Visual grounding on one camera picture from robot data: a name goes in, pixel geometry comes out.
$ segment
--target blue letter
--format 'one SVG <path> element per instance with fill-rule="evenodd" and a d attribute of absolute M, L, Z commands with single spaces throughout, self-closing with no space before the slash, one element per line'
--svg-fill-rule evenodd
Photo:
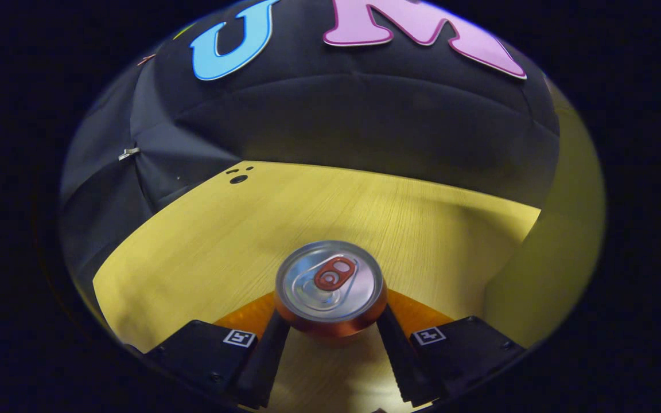
<path fill-rule="evenodd" d="M 215 80 L 238 70 L 256 57 L 272 37 L 272 5 L 279 1 L 264 0 L 236 15 L 236 18 L 244 18 L 244 41 L 233 52 L 218 55 L 218 31 L 226 25 L 225 22 L 196 37 L 190 44 L 195 77 Z"/>

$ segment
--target aluminum can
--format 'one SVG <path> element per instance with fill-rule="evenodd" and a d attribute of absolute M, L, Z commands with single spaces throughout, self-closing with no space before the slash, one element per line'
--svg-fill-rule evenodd
<path fill-rule="evenodd" d="M 350 337 L 384 311 L 386 283 L 371 254 L 346 241 L 317 241 L 280 265 L 275 286 L 279 314 L 301 332 Z"/>

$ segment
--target soda can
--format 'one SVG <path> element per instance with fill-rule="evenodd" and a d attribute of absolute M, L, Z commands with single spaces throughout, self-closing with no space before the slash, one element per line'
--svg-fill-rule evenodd
<path fill-rule="evenodd" d="M 377 321 L 386 283 L 371 254 L 346 241 L 317 241 L 280 265 L 275 287 L 279 314 L 301 332 L 350 337 Z"/>

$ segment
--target wooden table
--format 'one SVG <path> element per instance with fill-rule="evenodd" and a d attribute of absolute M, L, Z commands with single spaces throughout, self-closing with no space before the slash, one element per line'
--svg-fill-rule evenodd
<path fill-rule="evenodd" d="M 318 240 L 361 246 L 389 288 L 454 319 L 481 316 L 486 282 L 539 214 L 494 196 L 379 173 L 250 161 L 234 169 L 152 217 L 95 275 L 100 308 L 124 342 L 146 352 L 188 321 L 217 321 L 271 292 L 284 258 Z M 247 179 L 231 184 L 238 175 Z M 326 348 L 291 330 L 266 411 L 379 407 L 411 410 L 375 326 L 346 348 Z"/>

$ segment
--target can lid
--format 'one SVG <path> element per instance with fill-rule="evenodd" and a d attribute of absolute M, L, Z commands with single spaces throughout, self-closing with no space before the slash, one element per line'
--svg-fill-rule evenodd
<path fill-rule="evenodd" d="M 374 257 L 346 241 L 317 241 L 294 251 L 280 265 L 276 280 L 283 304 L 317 322 L 348 321 L 363 314 L 382 288 Z"/>

